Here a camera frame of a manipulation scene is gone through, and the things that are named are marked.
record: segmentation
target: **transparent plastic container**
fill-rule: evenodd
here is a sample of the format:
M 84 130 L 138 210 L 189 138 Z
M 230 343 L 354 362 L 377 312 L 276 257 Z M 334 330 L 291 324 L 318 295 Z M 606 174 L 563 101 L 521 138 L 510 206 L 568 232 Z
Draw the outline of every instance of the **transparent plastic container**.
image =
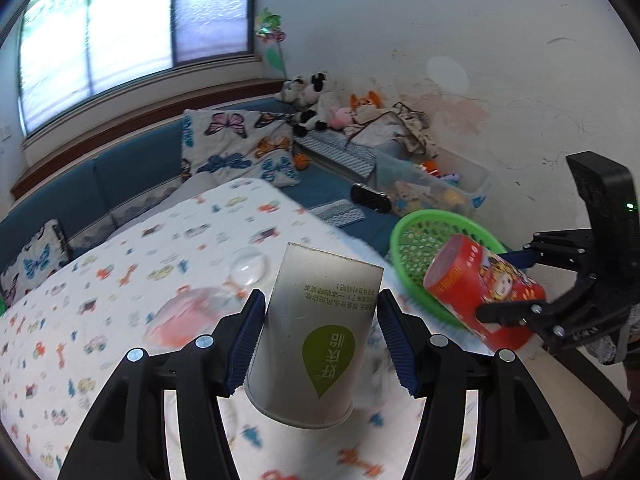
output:
M 412 155 L 392 140 L 375 148 L 376 189 L 391 199 L 394 212 L 405 216 L 422 209 L 443 209 L 472 218 L 487 197 L 489 171 L 444 148 L 435 159 L 441 174 L 460 175 L 458 186 L 419 170 L 424 156 Z

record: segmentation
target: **wall outlet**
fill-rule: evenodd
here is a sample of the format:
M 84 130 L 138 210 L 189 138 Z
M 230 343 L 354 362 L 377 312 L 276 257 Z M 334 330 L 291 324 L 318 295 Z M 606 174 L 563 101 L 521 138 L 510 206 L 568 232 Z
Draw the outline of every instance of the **wall outlet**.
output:
M 0 140 L 7 140 L 11 137 L 11 128 L 9 126 L 0 126 Z

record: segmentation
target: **pink plush toy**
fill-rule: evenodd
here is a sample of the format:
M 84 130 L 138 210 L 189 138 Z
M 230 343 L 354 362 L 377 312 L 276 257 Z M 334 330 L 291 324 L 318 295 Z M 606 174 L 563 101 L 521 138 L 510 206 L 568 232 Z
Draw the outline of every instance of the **pink plush toy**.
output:
M 329 127 L 333 130 L 343 130 L 354 122 L 354 113 L 348 106 L 346 108 L 332 107 L 331 113 L 334 118 L 329 122 Z

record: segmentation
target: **window pane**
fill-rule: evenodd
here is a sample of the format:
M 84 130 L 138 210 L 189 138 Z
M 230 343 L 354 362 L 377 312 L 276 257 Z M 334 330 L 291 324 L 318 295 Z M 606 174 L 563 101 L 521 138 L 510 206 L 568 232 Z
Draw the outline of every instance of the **window pane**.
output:
M 171 68 L 171 0 L 92 0 L 89 65 L 94 92 Z
M 20 44 L 25 128 L 33 131 L 89 97 L 86 0 L 31 0 Z
M 247 0 L 175 0 L 178 62 L 248 50 Z

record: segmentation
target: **cup bottom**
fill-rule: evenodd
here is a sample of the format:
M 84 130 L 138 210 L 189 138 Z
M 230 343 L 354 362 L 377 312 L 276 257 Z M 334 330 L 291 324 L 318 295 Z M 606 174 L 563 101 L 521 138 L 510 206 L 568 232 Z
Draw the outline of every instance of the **cup bottom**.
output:
M 287 426 L 292 426 L 294 428 L 301 428 L 302 430 L 326 430 L 327 428 L 332 428 L 334 426 L 337 426 L 338 424 L 343 423 L 345 420 L 347 420 L 351 415 L 351 412 L 353 411 L 353 399 L 351 399 L 351 402 L 349 403 L 349 407 L 347 408 L 347 412 L 337 420 L 333 422 L 328 422 L 325 424 L 304 424 L 296 420 L 289 420 L 282 416 L 275 415 L 274 413 L 270 413 L 267 410 L 265 410 L 262 406 L 260 406 L 256 402 L 256 400 L 254 399 L 254 396 L 252 396 L 248 381 L 244 382 L 244 392 L 246 393 L 247 398 L 252 403 L 254 408 L 258 410 L 260 413 L 262 413 L 263 415 L 266 415 L 269 418 L 272 418 L 276 422 L 280 422 L 282 424 L 286 424 Z

